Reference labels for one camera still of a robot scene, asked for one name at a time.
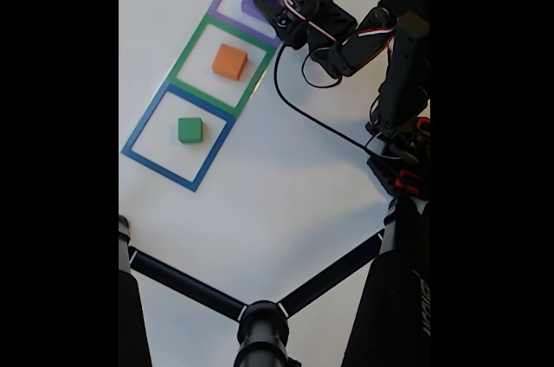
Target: blue square outline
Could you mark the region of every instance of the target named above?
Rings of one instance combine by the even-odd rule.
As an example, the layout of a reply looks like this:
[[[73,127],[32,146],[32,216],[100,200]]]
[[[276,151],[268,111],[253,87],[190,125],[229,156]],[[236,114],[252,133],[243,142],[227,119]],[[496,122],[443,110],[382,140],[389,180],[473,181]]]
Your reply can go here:
[[[193,105],[200,107],[201,109],[205,110],[208,113],[214,114],[215,116],[225,120],[226,122],[221,133],[217,137],[216,142],[214,143],[211,150],[209,151],[208,157],[206,157],[206,159],[204,160],[204,163],[200,167],[200,170],[198,171],[198,173],[194,178],[194,181],[192,182],[189,181],[188,179],[180,177],[175,172],[166,170],[163,166],[152,162],[150,159],[147,159],[132,150],[132,147],[135,145],[135,142],[139,138],[140,133],[142,133],[142,131],[145,129],[146,124],[148,123],[148,120],[150,120],[150,117],[154,114],[154,111],[158,107],[159,102],[165,96],[166,93],[175,94],[177,97],[180,97],[181,99],[186,100],[189,103],[192,103]],[[187,188],[193,192],[196,192],[196,190],[198,189],[198,186],[200,185],[203,178],[205,177],[206,172],[208,172],[208,169],[211,166],[211,163],[214,162],[214,159],[216,158],[217,153],[222,147],[223,142],[225,142],[225,139],[228,137],[229,132],[231,132],[231,129],[233,128],[233,125],[235,124],[235,122],[236,122],[236,118],[234,118],[231,114],[224,112],[218,107],[215,107],[210,103],[196,97],[195,95],[187,93],[186,91],[180,89],[179,87],[174,86],[169,82],[165,81],[164,84],[159,88],[154,98],[152,99],[150,105],[146,108],[146,111],[142,115],[142,118],[137,123],[137,126],[135,127],[134,131],[132,131],[131,136],[125,143],[125,146],[123,146],[121,153],[129,157],[130,159],[134,159],[139,164],[144,165],[146,168],[150,168],[151,170],[157,172],[158,174],[163,175],[166,178],[169,178],[171,181],[179,185],[182,185],[184,188]]]

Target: black metal leg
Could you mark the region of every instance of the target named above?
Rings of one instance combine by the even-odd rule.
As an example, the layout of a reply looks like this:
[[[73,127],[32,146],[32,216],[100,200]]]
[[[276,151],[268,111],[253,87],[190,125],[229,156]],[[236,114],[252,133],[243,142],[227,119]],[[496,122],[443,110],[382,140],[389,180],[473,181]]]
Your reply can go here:
[[[291,318],[379,255],[384,229],[280,300]]]
[[[136,270],[140,274],[207,306],[213,311],[219,312],[221,315],[225,315],[229,319],[238,321],[239,315],[246,305],[240,300],[232,298],[226,293],[218,291],[214,287],[206,285],[136,248],[129,249],[130,257],[134,256],[131,261],[132,270]]]

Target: tripod leg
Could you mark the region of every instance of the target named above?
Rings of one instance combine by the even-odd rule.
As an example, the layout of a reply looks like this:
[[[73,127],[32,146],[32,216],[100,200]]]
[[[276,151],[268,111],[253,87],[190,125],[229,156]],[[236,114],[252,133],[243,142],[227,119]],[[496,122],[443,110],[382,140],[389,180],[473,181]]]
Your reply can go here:
[[[395,199],[384,222],[342,367],[430,365],[430,238],[409,198]]]
[[[119,367],[151,367],[139,285],[131,275],[129,224],[119,216]]]

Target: orange cube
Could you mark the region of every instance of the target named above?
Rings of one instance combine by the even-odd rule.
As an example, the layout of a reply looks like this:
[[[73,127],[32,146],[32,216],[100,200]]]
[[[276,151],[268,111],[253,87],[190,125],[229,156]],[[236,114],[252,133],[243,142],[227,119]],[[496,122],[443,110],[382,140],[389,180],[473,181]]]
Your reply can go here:
[[[246,51],[222,44],[211,67],[214,73],[238,81],[244,66],[246,66],[246,61],[248,61]]]

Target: black cable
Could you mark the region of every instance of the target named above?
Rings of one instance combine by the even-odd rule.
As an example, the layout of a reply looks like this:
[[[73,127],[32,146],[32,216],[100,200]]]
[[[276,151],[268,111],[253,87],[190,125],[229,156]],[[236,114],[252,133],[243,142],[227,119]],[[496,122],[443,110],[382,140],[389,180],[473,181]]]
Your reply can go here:
[[[277,94],[279,95],[279,97],[285,102],[285,104],[287,104],[290,108],[292,108],[293,110],[295,110],[296,112],[300,113],[302,116],[304,116],[305,118],[307,119],[310,119],[312,122],[315,122],[317,123],[318,125],[324,127],[326,130],[328,130],[329,132],[333,132],[335,135],[337,136],[340,136],[342,139],[350,142],[351,144],[353,144],[354,146],[357,146],[358,148],[360,148],[362,151],[365,151],[367,153],[369,153],[370,155],[375,155],[373,152],[370,152],[368,149],[365,148],[365,146],[363,146],[362,144],[359,144],[358,142],[356,142],[354,139],[352,138],[349,138],[347,137],[346,135],[344,135],[343,133],[333,129],[332,127],[326,125],[325,123],[323,122],[320,122],[319,120],[315,119],[314,117],[310,116],[308,113],[305,113],[303,111],[301,111],[298,107],[296,107],[295,105],[293,105],[290,101],[288,101],[287,99],[285,99],[285,96],[283,96],[283,93],[280,92],[280,89],[279,89],[279,83],[277,82],[277,69],[279,68],[279,61],[280,61],[280,57],[283,55],[283,51],[285,50],[287,46],[285,44],[282,44],[281,45],[281,48],[279,49],[279,52],[277,53],[277,58],[275,59],[275,67],[274,67],[274,84],[275,84],[275,90],[277,90]]]
[[[362,144],[359,144],[358,142],[356,142],[354,139],[352,138],[349,138],[348,136],[344,135],[343,133],[337,131],[336,129],[333,129],[332,127],[326,125],[325,123],[315,119],[313,116],[310,116],[308,113],[306,112],[303,112],[302,110],[300,110],[298,107],[296,107],[295,105],[293,105],[290,101],[288,101],[285,96],[283,96],[283,93],[280,92],[280,89],[279,89],[279,83],[277,82],[277,70],[279,68],[279,62],[280,62],[280,58],[281,56],[283,55],[283,51],[285,51],[285,48],[287,47],[287,45],[285,45],[284,43],[281,45],[281,47],[279,48],[279,52],[277,53],[277,58],[275,59],[275,66],[274,66],[274,84],[275,84],[275,90],[277,90],[277,94],[279,95],[279,97],[281,98],[281,100],[283,100],[285,102],[285,104],[287,106],[289,106],[290,108],[292,108],[293,110],[295,110],[296,112],[300,113],[302,116],[304,116],[305,118],[307,119],[310,119],[312,122],[316,123],[317,125],[320,125],[321,127],[325,128],[326,130],[328,130],[329,132],[332,132],[334,133],[335,135],[337,136],[340,136],[342,139],[346,140],[347,142],[350,142],[351,144],[353,144],[354,146],[360,148],[362,151],[364,151],[365,153],[367,153],[374,161],[378,162],[379,164],[381,164],[382,166],[385,166],[387,169],[389,169],[389,171],[391,171],[395,176],[397,175],[397,172],[396,170],[394,170],[393,168],[391,168],[389,166],[389,164],[387,164],[387,161],[384,160],[383,158],[381,158],[381,156],[373,151],[370,151],[368,148],[366,148],[365,146],[363,146]]]
[[[377,132],[375,135],[373,135],[373,136],[370,138],[370,140],[368,140],[368,141],[365,143],[365,147],[366,147],[366,148],[367,148],[368,145],[371,143],[371,141],[372,141],[373,139],[375,139],[375,137],[376,137],[378,134],[379,134],[379,132]]]
[[[312,87],[315,87],[315,88],[332,88],[332,87],[336,87],[338,86],[342,80],[343,80],[343,76],[340,75],[337,79],[337,81],[335,81],[334,83],[332,84],[327,84],[325,86],[317,86],[315,84],[312,84],[307,78],[306,78],[306,73],[304,72],[304,67],[306,66],[306,61],[308,61],[308,58],[310,58],[312,56],[313,53],[315,53],[316,51],[320,51],[322,48],[324,47],[321,47],[321,48],[315,48],[313,49],[312,51],[310,51],[310,53],[306,56],[306,58],[304,59],[304,62],[302,62],[302,69],[300,70],[300,72],[302,73],[302,77],[304,77],[304,81],[306,83],[308,83],[310,86]]]
[[[371,115],[373,114],[373,107],[375,106],[375,104],[377,103],[377,101],[379,100],[379,98],[381,97],[381,94],[379,94],[375,100],[373,100],[373,103],[371,103],[371,107],[370,107],[370,123],[372,126],[376,126],[379,124],[379,122],[375,122],[375,125],[373,124],[373,118],[371,117]]]

